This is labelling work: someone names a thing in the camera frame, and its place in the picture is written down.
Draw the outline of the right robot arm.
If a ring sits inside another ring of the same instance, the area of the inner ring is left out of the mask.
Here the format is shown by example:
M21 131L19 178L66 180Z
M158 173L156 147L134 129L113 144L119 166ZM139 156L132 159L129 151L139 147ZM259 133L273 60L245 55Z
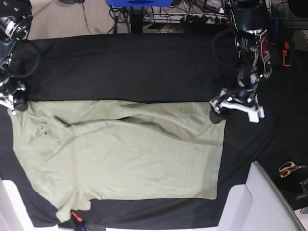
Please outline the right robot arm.
M32 75L41 59L39 47L25 39L30 32L32 20L32 5L29 0L0 2L0 104L13 115L28 109L26 87L21 79ZM32 47L36 60L30 70L17 73L10 69L10 65L24 45Z

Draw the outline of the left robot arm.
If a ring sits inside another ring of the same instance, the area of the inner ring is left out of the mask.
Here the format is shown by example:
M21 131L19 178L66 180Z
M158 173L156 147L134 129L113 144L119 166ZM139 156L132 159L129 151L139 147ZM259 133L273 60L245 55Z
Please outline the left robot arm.
M210 100L210 119L218 124L226 119L227 110L233 109L247 113L250 122L258 123L265 117L258 102L258 88L272 73L267 5L263 0L223 0L221 6L230 25L214 36L212 52L220 64L234 68L238 75L230 88L222 88ZM230 32L235 35L237 64L224 62L216 50L216 41Z

